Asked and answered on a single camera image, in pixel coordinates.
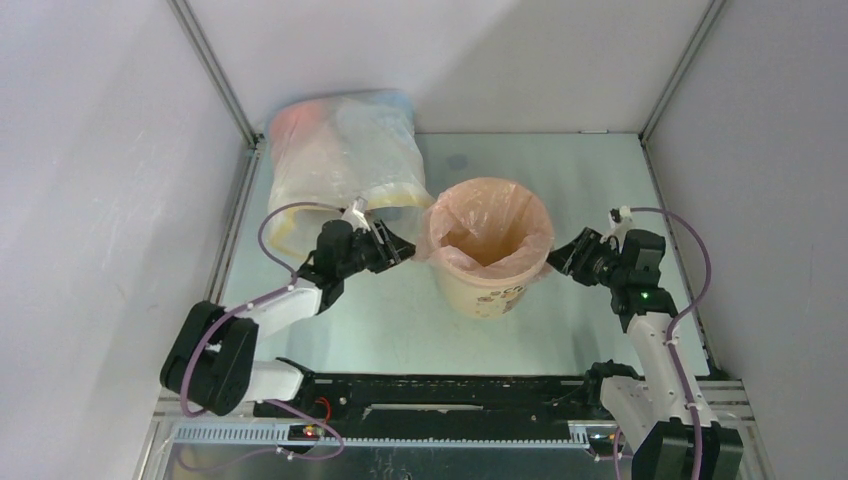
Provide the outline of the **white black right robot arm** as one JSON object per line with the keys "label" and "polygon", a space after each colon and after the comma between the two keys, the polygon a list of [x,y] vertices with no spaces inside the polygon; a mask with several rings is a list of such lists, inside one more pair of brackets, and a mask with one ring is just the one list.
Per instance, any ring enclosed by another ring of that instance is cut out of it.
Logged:
{"label": "white black right robot arm", "polygon": [[744,444],[721,425],[680,356],[678,310],[659,284],[665,252],[664,238],[646,230],[616,239],[586,228],[549,255],[549,264],[575,282],[609,289],[611,310],[643,370],[599,365],[602,378],[583,388],[581,402],[591,416],[615,419],[633,451],[632,478],[734,479]]}

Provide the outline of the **pink plastic trash bag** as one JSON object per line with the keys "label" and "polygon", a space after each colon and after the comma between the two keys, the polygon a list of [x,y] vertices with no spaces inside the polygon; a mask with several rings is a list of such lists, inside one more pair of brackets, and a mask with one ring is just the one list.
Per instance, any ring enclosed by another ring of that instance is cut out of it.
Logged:
{"label": "pink plastic trash bag", "polygon": [[479,177],[448,188],[425,210],[414,259],[469,280],[532,278],[554,240],[549,211],[535,193]]}

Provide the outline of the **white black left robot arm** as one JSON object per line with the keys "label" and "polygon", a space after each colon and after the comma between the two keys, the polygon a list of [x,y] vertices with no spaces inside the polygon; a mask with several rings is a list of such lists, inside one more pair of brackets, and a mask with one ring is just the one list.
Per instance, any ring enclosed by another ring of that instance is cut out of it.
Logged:
{"label": "white black left robot arm", "polygon": [[355,227],[326,222],[306,261],[283,287],[225,308],[210,301],[188,312],[160,372],[160,383],[178,395],[184,415],[224,416],[244,402],[276,400],[292,416],[316,403],[309,371],[286,359],[256,359],[257,345],[294,323],[328,310],[345,281],[361,272],[384,272],[412,258],[414,244],[383,222]]}

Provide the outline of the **cream round trash bin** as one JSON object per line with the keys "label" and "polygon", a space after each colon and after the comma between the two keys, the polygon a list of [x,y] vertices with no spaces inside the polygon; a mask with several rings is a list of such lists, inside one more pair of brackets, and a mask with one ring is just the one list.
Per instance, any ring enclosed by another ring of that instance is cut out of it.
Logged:
{"label": "cream round trash bin", "polygon": [[512,310],[525,295],[528,286],[544,271],[532,278],[524,276],[485,281],[469,280],[440,267],[431,267],[448,304],[462,314],[482,319],[497,318]]}

